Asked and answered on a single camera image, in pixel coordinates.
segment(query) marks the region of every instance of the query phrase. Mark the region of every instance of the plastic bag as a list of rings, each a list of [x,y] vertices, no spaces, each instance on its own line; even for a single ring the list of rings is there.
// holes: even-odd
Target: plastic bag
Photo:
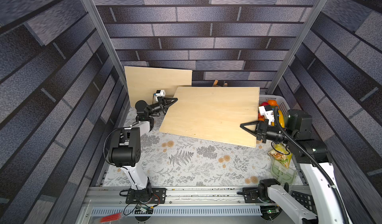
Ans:
[[[280,163],[284,164],[284,166],[286,168],[289,168],[289,163],[290,163],[290,160],[292,159],[292,153],[290,153],[285,147],[284,145],[278,143],[278,144],[274,144],[273,147],[275,148],[275,150],[279,151],[280,153],[283,153],[283,154],[287,154],[289,153],[289,155],[283,155],[283,154],[280,154],[278,152],[276,152],[274,149],[272,149],[271,151],[268,152],[268,154],[270,156],[273,156],[276,160],[278,160]]]

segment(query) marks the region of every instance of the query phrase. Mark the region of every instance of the cable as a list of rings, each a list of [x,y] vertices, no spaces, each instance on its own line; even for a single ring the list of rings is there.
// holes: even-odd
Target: cable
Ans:
[[[147,206],[146,204],[144,204],[148,209],[146,209],[147,210],[147,212],[149,213],[149,214],[153,214],[154,213],[154,209],[152,209],[151,207],[149,207],[149,206]]]
[[[117,131],[117,130],[121,130],[121,129],[124,129],[124,128],[130,128],[130,127],[120,127],[120,128],[116,128],[116,129],[114,129],[113,131],[111,131],[111,133],[106,137],[105,142],[103,143],[103,158],[105,159],[105,161],[106,161],[108,164],[115,166],[114,164],[110,163],[110,162],[106,159],[106,155],[105,155],[105,146],[106,146],[106,142],[107,142],[107,140],[109,139],[109,136],[110,136],[112,133],[114,133],[115,131]]]
[[[275,106],[275,110],[274,110],[274,113],[275,114],[278,114],[279,112],[279,107]],[[340,196],[340,193],[338,192],[337,190],[337,187],[334,185],[334,182],[332,181],[332,179],[329,177],[329,175],[325,172],[325,170],[321,167],[321,165],[303,148],[303,146],[301,146],[299,143],[297,143],[294,139],[292,139],[291,136],[289,136],[289,134],[287,132],[284,131],[284,129],[281,127],[280,125],[280,122],[279,122],[279,117],[278,116],[274,116],[275,117],[275,124],[276,126],[278,127],[278,129],[284,134],[284,136],[293,144],[295,145],[299,150],[301,150],[301,152],[306,156],[308,157],[308,159],[311,160],[312,164],[314,164],[316,166],[316,168],[321,172],[321,174],[325,177],[325,179],[328,181],[329,183],[329,186],[332,188],[332,191],[333,191],[333,194],[334,194],[334,197],[336,198],[337,200],[337,203],[338,203],[338,206],[340,208],[340,211],[341,211],[341,215],[342,215],[342,220],[343,220],[343,223],[345,224],[349,224],[349,219],[348,219],[348,216],[346,214],[346,209],[345,209],[345,206],[342,202],[342,199],[341,199],[341,196]]]
[[[158,205],[159,205],[160,204],[160,198],[155,194],[153,194],[153,195],[158,198]]]
[[[120,196],[121,197],[127,197],[127,194],[126,195],[123,195],[123,194],[121,194],[122,192],[128,192],[129,191],[129,189],[124,189],[124,190],[122,190],[122,191],[120,191]]]
[[[287,150],[286,147],[285,147],[285,150],[287,150],[288,153],[287,153],[287,154],[284,154],[284,153],[281,153],[280,151],[276,150],[275,147],[273,147],[273,143],[274,143],[274,141],[272,141],[272,143],[270,143],[270,145],[272,146],[272,148],[273,148],[274,151],[276,151],[276,152],[278,152],[279,154],[282,154],[282,155],[290,155],[290,151]]]
[[[126,207],[123,209],[123,215],[125,215],[125,216],[130,215],[131,212],[130,212],[129,214],[126,215],[126,214],[125,214],[125,210],[126,210],[126,208],[127,208],[131,203],[132,203],[132,202],[130,202],[129,204],[127,204]]]

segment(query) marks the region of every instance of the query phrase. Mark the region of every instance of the black cable sleeve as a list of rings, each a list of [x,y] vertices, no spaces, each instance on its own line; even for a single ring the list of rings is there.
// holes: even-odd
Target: black cable sleeve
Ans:
[[[327,182],[329,183],[330,187],[332,188],[332,191],[333,191],[333,194],[334,194],[334,197],[336,198],[337,200],[337,203],[338,203],[338,206],[340,208],[340,211],[341,211],[341,215],[342,215],[342,220],[343,220],[343,223],[345,224],[349,224],[349,219],[348,219],[348,216],[346,214],[346,209],[345,209],[345,206],[342,202],[342,199],[341,199],[341,196],[340,196],[340,193],[338,192],[336,186],[334,185],[334,182],[332,181],[332,179],[329,177],[329,175],[325,172],[325,170],[321,167],[321,165],[306,151],[306,149],[303,148],[303,146],[301,146],[299,143],[297,143],[294,139],[292,139],[291,136],[289,136],[289,134],[287,132],[284,131],[284,129],[281,127],[280,125],[280,122],[279,122],[279,117],[277,116],[277,114],[279,113],[279,107],[275,106],[275,110],[274,110],[274,118],[275,118],[275,125],[278,127],[278,129],[284,134],[284,136],[293,144],[295,145],[299,150],[301,150],[301,152],[306,156],[308,157],[308,159],[311,160],[312,164],[314,164],[317,169],[321,172],[321,174],[325,177],[325,179],[327,180]]]

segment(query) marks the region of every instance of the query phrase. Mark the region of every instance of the brick wallpaper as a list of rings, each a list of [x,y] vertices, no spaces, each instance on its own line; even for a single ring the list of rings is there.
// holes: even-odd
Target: brick wallpaper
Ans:
[[[275,94],[313,116],[353,223],[381,223],[382,0],[328,0]]]
[[[127,91],[81,0],[0,5],[0,223],[74,223]]]
[[[316,0],[94,0],[122,65],[268,87]]]

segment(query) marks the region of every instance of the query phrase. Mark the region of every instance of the wooden board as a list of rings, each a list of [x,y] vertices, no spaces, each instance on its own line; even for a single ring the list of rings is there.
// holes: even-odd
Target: wooden board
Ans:
[[[256,137],[240,128],[257,120],[259,87],[179,87],[159,131],[256,147]]]
[[[192,71],[153,67],[125,67],[130,104],[144,100],[152,104],[152,94],[165,90],[166,97],[173,97],[179,86],[191,86]]]

